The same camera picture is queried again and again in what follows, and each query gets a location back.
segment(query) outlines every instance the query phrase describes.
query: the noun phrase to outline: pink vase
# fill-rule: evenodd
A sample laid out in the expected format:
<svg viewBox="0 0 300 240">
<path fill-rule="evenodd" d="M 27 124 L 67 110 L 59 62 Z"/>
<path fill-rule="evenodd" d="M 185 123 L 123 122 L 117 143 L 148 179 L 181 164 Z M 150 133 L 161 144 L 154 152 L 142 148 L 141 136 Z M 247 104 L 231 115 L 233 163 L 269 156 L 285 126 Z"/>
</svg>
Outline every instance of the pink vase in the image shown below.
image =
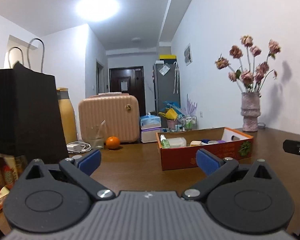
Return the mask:
<svg viewBox="0 0 300 240">
<path fill-rule="evenodd" d="M 243 131 L 258 131 L 258 117 L 261 115 L 258 92 L 242 93 L 241 115 L 243 116 Z"/>
</svg>

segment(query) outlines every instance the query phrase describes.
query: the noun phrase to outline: orange fruit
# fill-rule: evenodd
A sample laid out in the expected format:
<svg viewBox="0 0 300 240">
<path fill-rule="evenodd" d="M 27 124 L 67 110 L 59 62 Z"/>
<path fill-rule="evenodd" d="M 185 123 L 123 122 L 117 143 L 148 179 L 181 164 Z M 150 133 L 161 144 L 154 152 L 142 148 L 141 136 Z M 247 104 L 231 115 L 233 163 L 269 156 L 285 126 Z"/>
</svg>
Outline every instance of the orange fruit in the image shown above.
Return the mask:
<svg viewBox="0 0 300 240">
<path fill-rule="evenodd" d="M 111 136 L 106 140 L 106 147 L 115 150 L 120 146 L 120 140 L 116 136 Z"/>
</svg>

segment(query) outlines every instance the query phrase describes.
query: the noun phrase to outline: blue pad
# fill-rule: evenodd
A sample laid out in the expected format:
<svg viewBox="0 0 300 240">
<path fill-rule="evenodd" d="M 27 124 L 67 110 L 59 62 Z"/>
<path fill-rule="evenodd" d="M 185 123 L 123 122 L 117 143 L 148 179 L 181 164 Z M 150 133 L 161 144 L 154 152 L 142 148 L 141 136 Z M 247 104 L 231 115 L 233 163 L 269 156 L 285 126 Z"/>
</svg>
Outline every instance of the blue pad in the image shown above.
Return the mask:
<svg viewBox="0 0 300 240">
<path fill-rule="evenodd" d="M 196 160 L 199 168 L 208 176 L 224 164 L 223 160 L 205 149 L 197 151 Z"/>
<path fill-rule="evenodd" d="M 90 176 L 101 164 L 101 152 L 92 150 L 86 156 L 76 160 L 78 169 Z"/>
</svg>

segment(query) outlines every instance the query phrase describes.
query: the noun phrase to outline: dark brown door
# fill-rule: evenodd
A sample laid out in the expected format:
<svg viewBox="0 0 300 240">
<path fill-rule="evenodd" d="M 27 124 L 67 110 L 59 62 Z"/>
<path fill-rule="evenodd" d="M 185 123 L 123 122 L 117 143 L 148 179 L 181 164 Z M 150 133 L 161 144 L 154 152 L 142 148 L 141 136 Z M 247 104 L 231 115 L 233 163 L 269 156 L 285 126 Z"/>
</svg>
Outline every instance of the dark brown door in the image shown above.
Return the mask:
<svg viewBox="0 0 300 240">
<path fill-rule="evenodd" d="M 110 92 L 129 93 L 137 98 L 140 116 L 146 115 L 143 67 L 111 68 Z"/>
</svg>

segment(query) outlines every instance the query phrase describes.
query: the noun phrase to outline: table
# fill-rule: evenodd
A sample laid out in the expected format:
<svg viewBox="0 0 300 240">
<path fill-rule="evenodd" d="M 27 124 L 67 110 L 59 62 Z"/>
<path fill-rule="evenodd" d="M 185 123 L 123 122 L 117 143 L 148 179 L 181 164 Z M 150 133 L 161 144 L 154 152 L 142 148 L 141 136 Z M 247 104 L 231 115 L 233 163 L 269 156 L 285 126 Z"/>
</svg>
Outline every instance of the table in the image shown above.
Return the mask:
<svg viewBox="0 0 300 240">
<path fill-rule="evenodd" d="M 265 159 L 290 192 L 295 212 L 288 232 L 300 230 L 300 156 L 285 153 L 285 139 L 300 140 L 300 135 L 266 128 L 256 133 L 251 158 L 240 163 Z M 102 150 L 101 166 L 91 177 L 116 194 L 120 190 L 176 190 L 178 194 L 205 177 L 199 168 L 162 171 L 157 143 L 125 144 L 117 151 Z M 0 213 L 0 229 L 9 233 L 10 228 Z"/>
</svg>

